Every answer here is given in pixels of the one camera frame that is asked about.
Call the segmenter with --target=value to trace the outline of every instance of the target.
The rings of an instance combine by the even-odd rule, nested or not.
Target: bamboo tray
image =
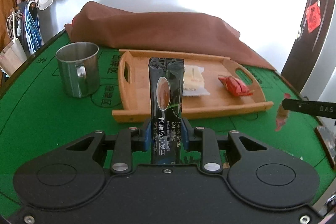
[[[185,52],[145,50],[120,50],[118,82],[123,110],[113,110],[117,122],[143,122],[151,116],[148,62],[151,57],[183,58],[186,65],[204,67],[205,88],[211,95],[183,97],[182,116],[188,119],[212,118],[246,114],[270,109],[273,102],[266,102],[265,95],[254,76],[230,58]],[[234,97],[217,79],[218,74],[238,77],[237,70],[252,81],[254,94]]]

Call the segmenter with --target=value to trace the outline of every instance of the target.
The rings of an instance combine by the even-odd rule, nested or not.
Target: coffee stick packet
[[[153,164],[178,164],[181,147],[181,113],[184,60],[149,60],[152,111]]]

